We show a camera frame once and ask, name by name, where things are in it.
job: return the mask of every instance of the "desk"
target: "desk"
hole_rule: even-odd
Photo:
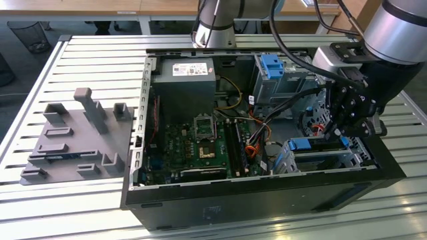
[[[6,21],[138,21],[142,0],[0,0]]]
[[[194,21],[198,15],[199,0],[140,0],[139,23],[143,35],[151,35],[151,21]],[[321,8],[323,20],[331,25],[341,15],[339,8]],[[302,0],[286,0],[281,13],[274,18],[277,21],[314,21],[318,16],[314,7],[306,7]],[[255,19],[241,18],[237,21]],[[317,34],[326,34],[329,30],[319,26]]]
[[[283,35],[293,48],[346,42],[339,35]],[[271,35],[238,35],[242,48],[274,48]],[[147,48],[191,48],[189,35],[74,36],[59,41],[0,144],[0,233],[10,239],[415,239],[427,232],[427,118],[406,93],[381,117],[383,138],[407,175],[339,211],[290,215],[247,222],[148,232],[130,211],[122,211],[123,178],[22,186],[20,173],[47,121],[48,103],[82,109],[75,88],[92,89],[104,108],[135,107]]]

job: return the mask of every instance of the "metal case frame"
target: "metal case frame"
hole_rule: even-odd
[[[147,53],[152,56],[158,53],[210,57],[255,55],[261,52],[257,49],[174,49]],[[156,71],[156,61],[148,57],[136,129],[136,134],[142,136],[147,114],[143,103],[148,99],[152,71]],[[143,147],[135,147],[127,161],[122,207],[130,208],[150,231],[338,210],[373,190],[391,186],[406,177],[382,139],[374,136],[362,139],[362,142],[375,159],[377,169],[319,174],[287,173],[167,186],[132,186],[132,173],[143,163]]]

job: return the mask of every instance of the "motherboard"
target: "motherboard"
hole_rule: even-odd
[[[163,154],[148,160],[147,184],[258,176],[261,166],[245,151],[250,136],[250,124],[242,119],[198,116],[194,122],[169,124]]]

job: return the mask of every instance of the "aluminum workbench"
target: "aluminum workbench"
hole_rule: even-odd
[[[285,35],[290,47],[349,41],[337,35]],[[239,47],[277,46],[269,35],[238,35]],[[422,239],[427,237],[427,117],[405,92],[386,108],[383,141],[407,178],[339,211],[148,232],[119,209],[123,179],[22,186],[48,103],[71,109],[75,88],[92,89],[104,108],[124,102],[138,112],[147,48],[191,48],[185,35],[74,36],[59,41],[0,145],[0,239]]]

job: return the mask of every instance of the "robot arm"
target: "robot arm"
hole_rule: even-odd
[[[263,19],[270,14],[274,0],[202,0],[199,27],[195,34],[198,48],[237,47],[235,19]],[[285,0],[278,1],[281,11]]]
[[[427,61],[427,5],[423,0],[385,0],[361,42],[333,43],[313,64],[365,83],[358,91],[329,81],[326,138],[386,135],[378,116]]]

